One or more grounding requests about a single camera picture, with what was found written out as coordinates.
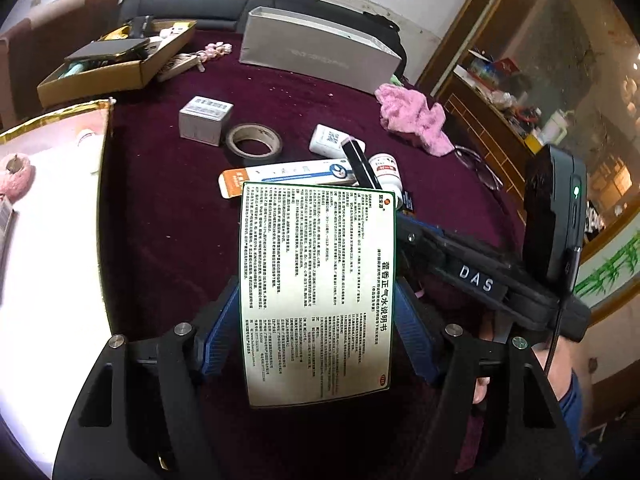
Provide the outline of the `blue sleeve forearm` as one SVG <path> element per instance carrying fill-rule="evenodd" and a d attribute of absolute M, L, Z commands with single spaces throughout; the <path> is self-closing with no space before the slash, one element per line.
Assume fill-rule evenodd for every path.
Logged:
<path fill-rule="evenodd" d="M 582 390 L 580 390 L 575 372 L 572 373 L 570 378 L 570 386 L 567 389 L 567 393 L 559 400 L 559 406 L 570 433 L 570 440 L 573 443 L 579 477 L 584 478 L 600 462 L 600 456 L 596 453 L 594 446 L 590 445 L 580 434 L 584 404 L 582 403 Z"/>

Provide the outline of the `person's right hand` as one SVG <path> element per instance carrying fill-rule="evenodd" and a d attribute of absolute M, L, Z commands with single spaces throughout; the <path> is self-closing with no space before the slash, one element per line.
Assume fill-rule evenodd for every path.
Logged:
<path fill-rule="evenodd" d="M 549 364 L 546 374 L 558 401 L 561 401 L 570 390 L 573 377 L 573 350 L 574 344 L 568 339 L 560 337 L 553 356 L 550 356 L 549 349 L 537 349 L 534 351 L 542 368 L 546 368 L 546 365 Z"/>

